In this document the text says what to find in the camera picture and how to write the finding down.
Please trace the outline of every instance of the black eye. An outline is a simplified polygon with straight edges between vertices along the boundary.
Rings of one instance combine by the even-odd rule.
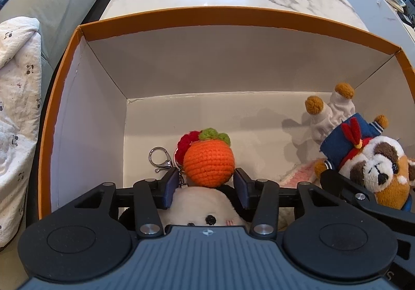
[[[395,163],[392,164],[392,171],[393,174],[397,174],[399,172],[399,166]]]
[[[208,215],[205,220],[209,226],[213,226],[216,223],[216,218],[213,215]]]

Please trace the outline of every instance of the key ring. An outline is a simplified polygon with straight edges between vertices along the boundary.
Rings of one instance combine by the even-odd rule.
[[[156,164],[155,162],[153,162],[153,159],[152,159],[153,152],[157,151],[157,150],[163,151],[164,154],[165,154],[165,157],[166,157],[166,160],[164,162],[162,162],[161,164]],[[149,162],[154,167],[156,167],[156,169],[154,170],[154,172],[156,172],[156,173],[158,173],[162,170],[168,171],[172,167],[177,167],[177,169],[179,170],[179,186],[182,188],[184,186],[187,186],[187,184],[186,184],[186,182],[184,181],[184,178],[183,178],[183,169],[176,162],[176,159],[175,159],[176,152],[177,152],[177,149],[174,151],[173,161],[172,161],[169,152],[164,147],[161,147],[161,146],[154,147],[150,150]]]

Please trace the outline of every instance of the cardboard box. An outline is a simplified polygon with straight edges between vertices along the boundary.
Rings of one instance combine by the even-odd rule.
[[[105,182],[160,178],[149,151],[214,127],[252,178],[321,154],[304,101],[338,82],[367,120],[415,155],[415,74],[380,37],[327,19],[263,8],[176,8],[79,26],[57,73],[41,140],[39,216]]]

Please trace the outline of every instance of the ribbed gray panel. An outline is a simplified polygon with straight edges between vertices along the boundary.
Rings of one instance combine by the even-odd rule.
[[[206,235],[206,229],[213,233]],[[119,269],[80,284],[30,279],[24,290],[392,290],[385,279],[352,285],[324,283],[289,264],[274,242],[256,240],[242,227],[173,227],[142,241]]]

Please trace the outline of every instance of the stuffed animal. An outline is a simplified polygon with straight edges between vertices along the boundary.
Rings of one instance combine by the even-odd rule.
[[[213,128],[192,131],[181,137],[174,157],[196,185],[215,188],[226,183],[235,170],[230,145],[228,135]]]
[[[213,188],[177,188],[169,209],[159,209],[163,227],[179,226],[244,226],[225,194]]]
[[[385,116],[372,123],[355,112],[353,88],[339,83],[328,104],[317,96],[306,100],[311,115],[311,136],[327,160],[315,164],[315,174],[330,168],[374,193],[379,204],[401,209],[415,185],[415,162],[400,144],[381,136],[388,126]]]

